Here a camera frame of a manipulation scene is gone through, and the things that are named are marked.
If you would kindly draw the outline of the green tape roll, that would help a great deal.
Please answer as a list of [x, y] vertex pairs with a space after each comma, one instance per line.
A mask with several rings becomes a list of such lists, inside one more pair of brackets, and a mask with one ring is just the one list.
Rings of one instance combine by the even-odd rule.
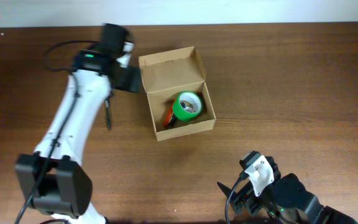
[[[187, 105], [195, 109], [194, 113], [189, 113], [183, 109]], [[191, 121], [202, 111], [203, 103], [201, 98], [192, 91], [181, 92], [173, 103], [173, 112], [180, 121]]]

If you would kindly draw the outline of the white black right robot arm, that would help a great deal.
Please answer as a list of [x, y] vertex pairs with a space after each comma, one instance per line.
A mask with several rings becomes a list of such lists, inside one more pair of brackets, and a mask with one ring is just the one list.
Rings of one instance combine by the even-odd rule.
[[282, 176], [271, 156], [250, 151], [239, 161], [242, 171], [232, 187], [218, 182], [226, 196], [225, 220], [230, 222], [228, 208], [236, 215], [247, 212], [256, 217], [265, 210], [270, 223], [356, 223], [352, 217], [320, 204], [298, 177]]

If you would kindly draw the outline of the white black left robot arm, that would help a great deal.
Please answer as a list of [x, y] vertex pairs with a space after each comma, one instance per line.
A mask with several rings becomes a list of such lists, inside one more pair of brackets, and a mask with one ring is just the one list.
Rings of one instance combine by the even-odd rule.
[[25, 202], [15, 222], [28, 208], [50, 215], [49, 223], [108, 223], [91, 203], [93, 183], [82, 168], [85, 144], [96, 115], [105, 109], [111, 128], [110, 98], [114, 90], [139, 92], [140, 70], [129, 64], [135, 43], [123, 26], [105, 23], [99, 40], [88, 41], [67, 67], [52, 67], [45, 51], [44, 66], [67, 72], [64, 97], [45, 136], [32, 154], [20, 154], [15, 170]]

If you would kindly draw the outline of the brown cardboard box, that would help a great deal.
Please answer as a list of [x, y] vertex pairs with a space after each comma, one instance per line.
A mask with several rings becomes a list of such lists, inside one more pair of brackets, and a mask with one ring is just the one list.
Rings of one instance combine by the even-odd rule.
[[[214, 128], [216, 115], [206, 84], [206, 70], [195, 47], [140, 56], [139, 66], [158, 141]], [[180, 121], [177, 118], [173, 128], [167, 129], [163, 125], [164, 119], [183, 91], [196, 93], [203, 109], [195, 119]]]

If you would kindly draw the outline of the small blue white box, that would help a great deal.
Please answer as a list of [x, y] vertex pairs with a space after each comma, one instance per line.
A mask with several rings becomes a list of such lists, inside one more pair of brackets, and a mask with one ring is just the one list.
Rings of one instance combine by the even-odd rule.
[[187, 106], [187, 105], [185, 105], [185, 106], [183, 107], [183, 109], [184, 109], [185, 111], [189, 112], [189, 113], [194, 113], [194, 112], [195, 112], [195, 109], [194, 109], [194, 108], [189, 107], [189, 106]]

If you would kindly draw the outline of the red black stapler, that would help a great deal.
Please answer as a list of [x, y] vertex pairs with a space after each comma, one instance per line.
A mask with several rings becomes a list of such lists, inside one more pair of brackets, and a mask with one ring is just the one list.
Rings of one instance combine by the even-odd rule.
[[173, 112], [173, 106], [170, 107], [165, 119], [164, 119], [164, 122], [163, 122], [163, 125], [167, 128], [167, 129], [170, 129], [170, 128], [173, 128], [173, 126], [175, 125], [177, 121], [177, 117], [176, 115], [174, 114]]

